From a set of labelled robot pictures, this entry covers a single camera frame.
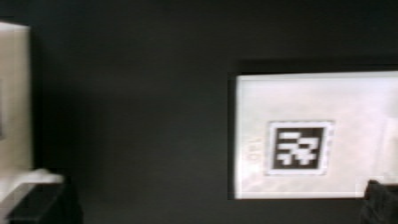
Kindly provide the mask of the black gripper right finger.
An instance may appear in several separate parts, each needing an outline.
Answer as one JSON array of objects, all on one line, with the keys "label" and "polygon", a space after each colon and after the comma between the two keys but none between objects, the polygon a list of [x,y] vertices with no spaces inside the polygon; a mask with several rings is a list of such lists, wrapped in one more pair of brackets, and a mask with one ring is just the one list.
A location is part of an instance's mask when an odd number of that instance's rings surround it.
[{"label": "black gripper right finger", "polygon": [[398,224],[398,185],[368,182],[361,224]]}]

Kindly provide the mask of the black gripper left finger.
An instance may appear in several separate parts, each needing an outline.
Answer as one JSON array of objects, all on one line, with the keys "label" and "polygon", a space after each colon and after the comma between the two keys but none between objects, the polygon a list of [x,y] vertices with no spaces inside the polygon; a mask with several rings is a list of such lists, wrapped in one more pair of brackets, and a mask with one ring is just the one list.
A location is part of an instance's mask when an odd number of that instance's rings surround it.
[{"label": "black gripper left finger", "polygon": [[79,193],[70,180],[15,184],[0,200],[0,224],[79,224]]}]

